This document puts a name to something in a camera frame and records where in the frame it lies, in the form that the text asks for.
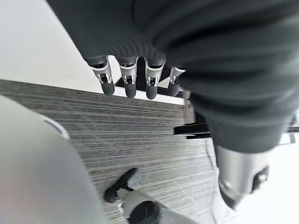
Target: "robotic hand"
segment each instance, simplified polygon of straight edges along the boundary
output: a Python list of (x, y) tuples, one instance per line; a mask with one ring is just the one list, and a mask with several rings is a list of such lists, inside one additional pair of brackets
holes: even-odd
[(186, 70), (178, 81), (206, 118), (229, 207), (267, 180), (269, 153), (299, 107), (299, 1), (47, 1), (109, 94), (107, 55), (118, 58), (122, 73), (119, 58), (148, 59), (149, 98), (165, 59)]

